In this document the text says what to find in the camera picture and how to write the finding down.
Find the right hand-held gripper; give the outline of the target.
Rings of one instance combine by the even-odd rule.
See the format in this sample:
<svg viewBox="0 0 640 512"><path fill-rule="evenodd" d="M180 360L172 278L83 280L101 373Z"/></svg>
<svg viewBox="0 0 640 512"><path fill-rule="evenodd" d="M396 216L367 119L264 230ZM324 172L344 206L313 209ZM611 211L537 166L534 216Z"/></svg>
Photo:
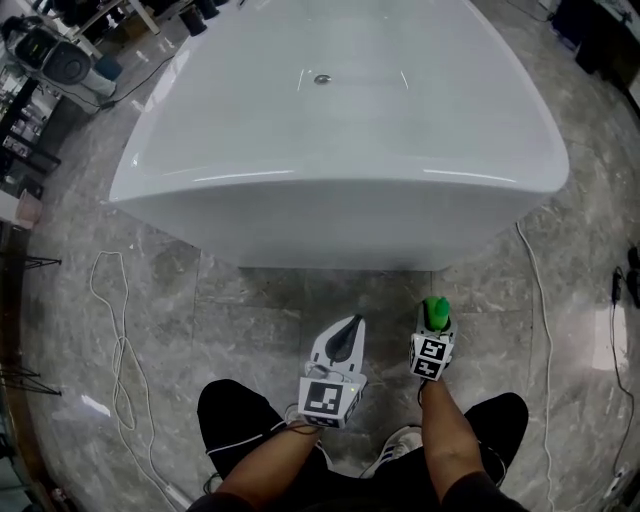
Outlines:
<svg viewBox="0 0 640 512"><path fill-rule="evenodd" d="M458 331L457 320L450 315L447 327L441 331L427 328L426 303L417 308L416 331L411 335L409 367L412 374L429 381L438 381L452 360Z"/></svg>

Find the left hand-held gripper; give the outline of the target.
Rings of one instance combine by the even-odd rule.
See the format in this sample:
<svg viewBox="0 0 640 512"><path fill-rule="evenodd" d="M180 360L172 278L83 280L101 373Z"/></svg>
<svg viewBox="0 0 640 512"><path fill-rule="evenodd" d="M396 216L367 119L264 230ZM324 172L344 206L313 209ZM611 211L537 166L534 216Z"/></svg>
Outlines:
<svg viewBox="0 0 640 512"><path fill-rule="evenodd" d="M316 338L299 385L298 412L308 425L341 429L353 415L368 383L362 373L365 333L364 318L353 315Z"/></svg>

